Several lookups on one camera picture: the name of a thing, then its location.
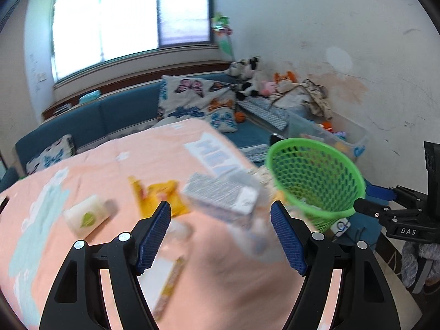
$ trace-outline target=pillow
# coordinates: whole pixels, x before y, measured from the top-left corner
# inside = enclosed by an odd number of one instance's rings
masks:
[[[72,135],[64,135],[61,139],[47,147],[40,155],[35,156],[26,164],[26,173],[34,174],[49,166],[75,155]]]
[[[207,79],[162,76],[158,119],[204,119],[221,133],[237,131],[234,85]]]

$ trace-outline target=pink plush toy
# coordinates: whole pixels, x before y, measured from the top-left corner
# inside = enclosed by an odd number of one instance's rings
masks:
[[[269,95],[272,95],[276,93],[276,83],[275,82],[266,82],[262,81],[263,89],[260,91],[260,94],[264,97],[268,97]]]

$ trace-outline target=green laundry basket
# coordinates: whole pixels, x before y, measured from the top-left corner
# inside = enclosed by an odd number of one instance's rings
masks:
[[[319,141],[295,137],[272,145],[266,165],[287,200],[300,208],[320,232],[355,213],[365,197],[365,180],[343,153]]]

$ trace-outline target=tissue roll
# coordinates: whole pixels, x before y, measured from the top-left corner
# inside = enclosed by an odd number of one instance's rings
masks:
[[[64,211],[67,225],[80,239],[86,238],[109,216],[109,211],[97,195],[86,198],[83,202]]]

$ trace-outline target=pink tablecloth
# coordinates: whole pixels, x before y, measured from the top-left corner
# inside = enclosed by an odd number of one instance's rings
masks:
[[[89,244],[109,242],[120,232],[130,231],[139,220],[138,205],[127,177],[135,176],[144,185],[175,179],[182,186],[194,172],[206,173],[204,164],[184,146],[199,140],[203,133],[219,139],[244,167],[252,167],[225,137],[204,121],[191,119],[107,142],[27,177],[1,194],[10,197],[10,201],[0,215],[0,287],[29,329],[38,328],[52,282],[76,241],[56,210],[49,211],[56,218],[45,233],[49,217],[39,218],[36,212],[47,210],[47,205],[41,206],[44,198],[58,190],[55,197],[60,209],[68,209],[93,194],[111,200],[117,208],[116,216],[86,238]],[[287,260],[264,263],[246,256],[225,224],[199,212],[182,219],[193,225],[194,235],[188,262],[159,327],[282,329],[303,282]],[[15,254],[19,239],[33,222],[41,220],[41,227],[23,238],[27,240],[20,245],[19,256]],[[331,323],[339,279],[340,273],[335,272],[320,330],[328,329]],[[26,298],[26,284],[30,284],[28,294],[32,299]],[[120,323],[105,274],[103,290],[112,329],[117,330]]]

